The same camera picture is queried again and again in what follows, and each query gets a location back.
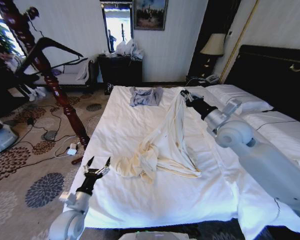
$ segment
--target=headboard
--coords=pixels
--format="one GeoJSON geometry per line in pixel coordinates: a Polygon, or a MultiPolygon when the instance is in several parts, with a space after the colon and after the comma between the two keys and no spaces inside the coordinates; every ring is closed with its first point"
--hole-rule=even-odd
{"type": "Polygon", "coordinates": [[[225,84],[235,85],[300,121],[300,49],[242,45],[225,84]]]}

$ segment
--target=window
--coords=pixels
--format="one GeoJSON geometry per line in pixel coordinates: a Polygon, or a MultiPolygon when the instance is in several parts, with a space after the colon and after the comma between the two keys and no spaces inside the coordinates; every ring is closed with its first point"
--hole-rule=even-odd
{"type": "Polygon", "coordinates": [[[133,38],[132,0],[128,1],[100,1],[105,34],[110,53],[122,41],[126,43],[133,38]]]}
{"type": "Polygon", "coordinates": [[[22,51],[19,43],[15,39],[15,36],[9,30],[9,27],[6,25],[5,21],[0,15],[0,44],[7,50],[9,53],[13,53],[24,57],[25,54],[22,51]]]}

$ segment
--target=wooden bedpost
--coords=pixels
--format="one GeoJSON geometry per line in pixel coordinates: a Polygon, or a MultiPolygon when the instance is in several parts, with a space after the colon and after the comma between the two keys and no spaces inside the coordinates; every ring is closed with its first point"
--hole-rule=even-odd
{"type": "MultiPolygon", "coordinates": [[[[28,16],[27,14],[21,15],[13,0],[0,0],[0,11],[5,23],[11,30],[14,31],[16,37],[23,42],[27,52],[35,46],[35,38],[29,30],[28,16]]],[[[35,7],[31,7],[27,13],[31,19],[39,16],[39,12],[35,7]]],[[[51,68],[48,59],[43,53],[41,53],[34,61],[34,65],[39,71],[44,71],[51,68]]],[[[58,79],[52,74],[52,72],[44,72],[44,80],[50,87],[56,101],[63,107],[63,113],[69,119],[72,129],[79,137],[81,144],[84,148],[87,147],[90,138],[88,137],[85,127],[79,119],[76,110],[70,105],[67,94],[63,92],[59,86],[58,79]]]]}

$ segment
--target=lampshade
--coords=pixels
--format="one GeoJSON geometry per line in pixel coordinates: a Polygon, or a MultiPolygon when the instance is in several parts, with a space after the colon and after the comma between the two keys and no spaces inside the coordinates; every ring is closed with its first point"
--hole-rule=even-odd
{"type": "Polygon", "coordinates": [[[224,43],[226,34],[212,33],[208,42],[200,51],[201,54],[222,56],[224,54],[224,43]]]}

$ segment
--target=white pillow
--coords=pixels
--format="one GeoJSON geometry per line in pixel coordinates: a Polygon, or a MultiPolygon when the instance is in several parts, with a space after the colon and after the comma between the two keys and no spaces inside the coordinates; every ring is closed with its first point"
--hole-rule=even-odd
{"type": "Polygon", "coordinates": [[[273,109],[273,106],[269,105],[266,101],[233,85],[213,85],[206,87],[206,89],[224,105],[227,105],[233,99],[242,102],[241,107],[236,111],[239,115],[244,112],[262,112],[273,109]]]}
{"type": "Polygon", "coordinates": [[[247,114],[242,117],[256,131],[300,166],[300,122],[278,111],[247,114]]]}
{"type": "Polygon", "coordinates": [[[75,80],[83,80],[87,77],[88,71],[87,71],[87,64],[84,64],[81,69],[79,70],[78,74],[75,77],[75,80]]]}

